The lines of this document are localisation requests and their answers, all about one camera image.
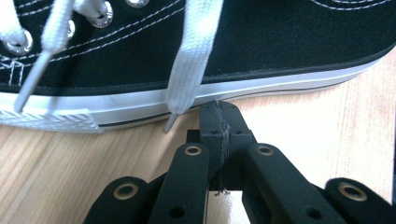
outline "shoe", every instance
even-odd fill
[[[2,39],[1,124],[95,133],[169,117],[166,88],[185,40],[183,29],[191,28],[186,21],[192,19],[184,20],[186,2],[108,2],[113,13],[105,8],[105,17],[113,18],[105,28],[71,15],[67,46],[52,56],[20,112],[14,104],[43,49],[40,36],[55,7],[49,0],[15,1],[33,47],[14,55]],[[396,1],[391,0],[224,1],[220,9],[202,85],[188,107],[329,88],[375,64],[396,43]],[[212,23],[204,18],[197,19],[203,30]]]

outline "wooden table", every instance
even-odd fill
[[[280,148],[312,183],[356,179],[390,202],[396,50],[326,91],[234,101],[259,142]],[[0,126],[0,223],[81,223],[112,180],[166,172],[198,113],[102,134]],[[247,223],[240,193],[210,196],[207,223]]]

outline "white rubber sole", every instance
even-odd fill
[[[193,106],[257,94],[317,91],[348,81],[376,62],[333,71],[206,84],[201,86]],[[0,124],[70,133],[100,133],[107,129],[136,126],[169,116],[164,92],[79,97],[33,95],[21,114],[13,111],[18,94],[0,92]]]

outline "screw hole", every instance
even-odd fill
[[[187,147],[184,149],[184,153],[186,153],[189,156],[196,156],[201,154],[202,150],[199,147]]]
[[[271,156],[274,154],[274,151],[269,147],[259,146],[257,151],[263,156]]]
[[[367,200],[367,195],[363,190],[346,182],[340,183],[338,185],[338,190],[348,199],[353,201],[364,202]]]
[[[139,187],[134,183],[126,183],[119,185],[114,190],[114,197],[118,200],[127,200],[134,197]]]
[[[169,210],[169,215],[172,218],[181,218],[186,215],[186,211],[184,210],[184,208],[182,206],[175,206],[175,207],[171,208],[171,210]]]
[[[322,215],[319,212],[318,209],[314,208],[314,207],[307,207],[305,208],[305,213],[307,216],[313,218],[313,219],[321,219]]]

